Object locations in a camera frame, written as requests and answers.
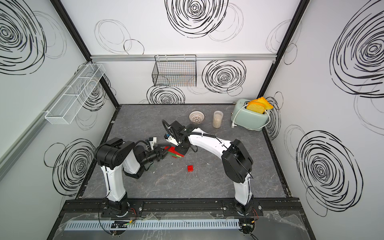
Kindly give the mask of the red large lego brick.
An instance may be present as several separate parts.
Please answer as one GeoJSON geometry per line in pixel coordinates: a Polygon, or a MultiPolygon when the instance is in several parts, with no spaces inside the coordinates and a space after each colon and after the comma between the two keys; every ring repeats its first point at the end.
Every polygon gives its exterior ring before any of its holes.
{"type": "Polygon", "coordinates": [[[184,155],[182,155],[181,153],[178,153],[178,152],[176,151],[175,147],[170,147],[167,151],[168,151],[168,152],[171,152],[171,153],[174,153],[174,154],[177,154],[177,155],[181,156],[181,158],[184,157],[184,155]]]}

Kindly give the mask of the green lego brick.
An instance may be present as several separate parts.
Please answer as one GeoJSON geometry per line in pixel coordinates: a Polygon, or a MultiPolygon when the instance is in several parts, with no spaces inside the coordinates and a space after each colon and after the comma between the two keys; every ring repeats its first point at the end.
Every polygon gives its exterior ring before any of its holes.
{"type": "Polygon", "coordinates": [[[171,153],[171,152],[168,152],[168,154],[173,157],[173,158],[180,158],[181,156],[177,155],[177,154],[174,154],[174,153],[171,153]]]}

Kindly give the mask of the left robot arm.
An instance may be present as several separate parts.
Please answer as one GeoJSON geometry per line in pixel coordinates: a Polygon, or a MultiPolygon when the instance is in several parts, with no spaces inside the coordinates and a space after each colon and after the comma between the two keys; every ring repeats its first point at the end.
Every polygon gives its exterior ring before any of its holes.
{"type": "Polygon", "coordinates": [[[159,162],[167,156],[171,145],[153,143],[154,138],[137,142],[113,138],[97,147],[95,157],[103,171],[107,188],[104,216],[123,218],[130,211],[135,211],[128,202],[123,175],[139,179],[149,170],[146,165],[159,162]]]}

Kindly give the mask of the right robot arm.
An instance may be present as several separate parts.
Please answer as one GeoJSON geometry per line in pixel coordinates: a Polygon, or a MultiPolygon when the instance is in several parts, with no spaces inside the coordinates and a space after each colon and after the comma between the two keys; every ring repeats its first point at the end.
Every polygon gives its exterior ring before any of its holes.
{"type": "Polygon", "coordinates": [[[195,125],[189,124],[185,127],[178,121],[169,124],[162,120],[162,124],[166,130],[166,141],[175,146],[178,155],[184,156],[188,150],[197,152],[198,148],[202,148],[221,159],[225,174],[234,182],[238,212],[245,216],[252,211],[253,193],[250,180],[253,178],[251,171],[254,161],[240,140],[223,140],[195,125]]]}

